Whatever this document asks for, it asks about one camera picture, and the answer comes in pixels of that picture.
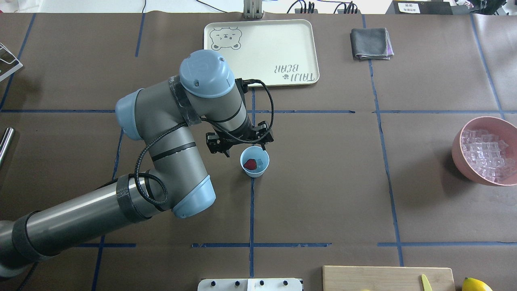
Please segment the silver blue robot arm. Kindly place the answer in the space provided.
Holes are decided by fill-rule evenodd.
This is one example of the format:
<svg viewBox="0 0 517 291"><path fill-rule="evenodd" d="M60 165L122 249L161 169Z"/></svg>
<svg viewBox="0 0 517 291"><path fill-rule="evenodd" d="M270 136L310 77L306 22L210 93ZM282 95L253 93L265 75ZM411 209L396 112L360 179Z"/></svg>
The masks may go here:
<svg viewBox="0 0 517 291"><path fill-rule="evenodd" d="M160 212L172 210L184 219L210 207L216 195L190 127L212 125L206 144L225 156L235 144L272 142L272 124L254 127L247 114L244 94L254 83L261 81L235 78L217 51L199 50L182 61L176 76L121 98L115 107L120 127L146 144L133 173L52 208L1 221L1 280Z"/></svg>

